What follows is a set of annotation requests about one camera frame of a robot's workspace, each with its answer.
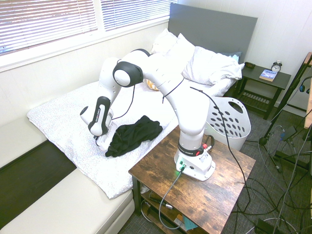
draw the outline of gray headboard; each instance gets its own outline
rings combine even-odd
[[[244,62],[257,18],[171,3],[168,30],[195,46],[219,52],[238,52]]]

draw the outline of table top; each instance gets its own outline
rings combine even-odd
[[[242,70],[242,75],[244,78],[248,78],[248,79],[252,79],[254,81],[257,82],[261,82],[276,88],[280,88],[280,89],[286,89],[287,84],[291,78],[291,75],[286,74],[286,73],[282,73],[282,72],[278,72],[275,79],[273,81],[268,81],[265,79],[261,79],[259,78],[261,73],[264,70],[270,70],[269,68],[265,68],[265,67],[260,67],[260,66],[256,66],[253,69],[245,67]]]
[[[179,135],[177,126],[129,171],[161,197],[179,174],[174,162]],[[232,152],[247,178],[255,160],[235,149]],[[216,164],[213,175],[201,182],[182,174],[165,200],[206,232],[219,234],[244,186],[244,179],[227,145],[215,141],[209,153]]]

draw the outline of gray carpet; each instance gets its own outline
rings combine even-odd
[[[252,131],[249,134],[248,139],[253,140],[259,140],[260,137],[263,137],[265,132],[268,129],[268,123],[269,121],[264,120],[261,115],[249,111],[249,118],[252,125]],[[289,145],[285,145],[285,142],[281,141],[280,143],[280,134],[282,133],[281,127],[278,125],[281,125],[284,129],[288,129],[290,126],[297,126],[302,117],[299,117],[297,115],[291,114],[289,112],[283,111],[281,115],[279,116],[276,124],[272,128],[272,131],[274,134],[270,137],[270,141],[266,144],[266,146],[269,148],[270,152],[273,152],[276,147],[278,150],[283,151],[287,154],[294,154],[294,149],[292,147],[289,147]],[[297,128],[299,131],[303,128],[304,122],[300,123],[299,127]],[[304,142],[302,139],[303,132],[298,134],[294,138],[294,146],[296,149],[296,152],[298,153],[301,149],[301,146]],[[256,160],[255,166],[249,176],[249,178],[256,179],[259,181],[264,188],[257,183],[256,181],[253,181],[252,179],[248,179],[247,184],[248,186],[252,187],[253,191],[249,189],[251,202],[248,205],[245,213],[232,213],[222,231],[222,234],[233,234],[234,232],[237,234],[245,234],[248,232],[253,226],[254,223],[257,222],[258,218],[261,219],[268,219],[268,218],[277,218],[279,215],[279,212],[282,207],[282,201],[280,201],[278,206],[278,211],[275,210],[273,212],[270,212],[269,214],[264,214],[269,211],[272,211],[274,207],[272,206],[271,201],[268,202],[266,200],[269,199],[269,196],[272,198],[274,204],[276,205],[283,195],[283,190],[285,191],[287,189],[287,186],[289,184],[289,181],[292,177],[293,173],[293,165],[285,162],[285,161],[278,161],[278,165],[283,169],[283,173],[279,174],[274,167],[274,164],[270,160],[268,154],[264,150],[262,146],[260,146],[260,150],[263,156],[263,159],[261,158],[258,144],[254,142],[245,142],[241,152],[244,154],[254,158]],[[310,143],[307,142],[302,152],[309,151],[310,150]],[[308,162],[309,157],[308,156],[301,156],[299,158],[302,161]],[[293,184],[295,184],[301,177],[303,177],[306,174],[307,171],[304,169],[298,168],[295,173],[295,179]],[[300,222],[301,217],[302,218],[302,227],[307,227],[309,225],[312,225],[311,220],[311,212],[310,209],[305,209],[310,204],[311,199],[311,187],[312,187],[312,179],[309,177],[309,175],[305,175],[300,182],[294,186],[293,189],[290,190],[290,196],[292,199],[290,199],[289,195],[286,196],[286,205],[284,205],[284,208],[282,210],[282,217],[289,222],[297,231],[300,230]],[[248,203],[248,194],[247,190],[243,189],[242,193],[239,196],[238,199],[238,205],[241,209],[245,209],[247,203]],[[276,219],[268,220],[267,222],[275,225]],[[279,223],[280,229],[284,233],[290,233],[294,231],[292,227],[286,226],[285,222],[281,221]],[[144,217],[136,216],[133,214],[130,219],[127,221],[127,223],[124,225],[124,227],[121,229],[119,234],[163,234],[164,232],[159,229],[155,224],[149,223],[147,220],[144,219]],[[302,234],[311,234],[312,228],[305,229],[301,232]]]

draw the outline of alarm clock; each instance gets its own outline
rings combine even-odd
[[[282,67],[282,62],[280,60],[278,60],[278,61],[273,63],[273,65],[271,67],[271,71],[279,72],[281,70],[281,67]]]

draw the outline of wooden nightstand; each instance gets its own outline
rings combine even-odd
[[[271,110],[278,96],[280,95],[282,90],[286,89],[286,86],[291,78],[291,75],[279,72],[273,81],[260,79],[259,77],[261,73],[266,69],[269,70],[268,68],[260,66],[256,66],[253,69],[245,67],[242,70],[243,78],[238,81],[234,91],[234,98],[239,99],[241,102],[243,102],[246,108],[263,114],[264,119],[267,119],[269,117],[269,114],[271,113]],[[274,97],[269,98],[245,90],[245,85],[248,80],[253,80],[276,88]]]
[[[140,194],[140,183],[150,188],[153,194],[160,197],[165,195],[179,174],[174,162],[179,135],[180,129],[176,127],[129,171],[133,178],[136,213],[141,213],[142,199],[147,200],[150,207],[144,204],[143,212],[167,234],[180,231],[173,232],[160,223],[157,217],[159,204],[149,200],[149,192]],[[255,160],[235,149],[232,151],[247,178]],[[174,209],[161,208],[162,220],[167,220],[168,223],[172,223],[178,214],[183,214],[198,226],[181,233],[220,234],[244,187],[242,172],[227,145],[215,141],[209,153],[216,164],[213,175],[202,182],[182,174],[165,198]]]

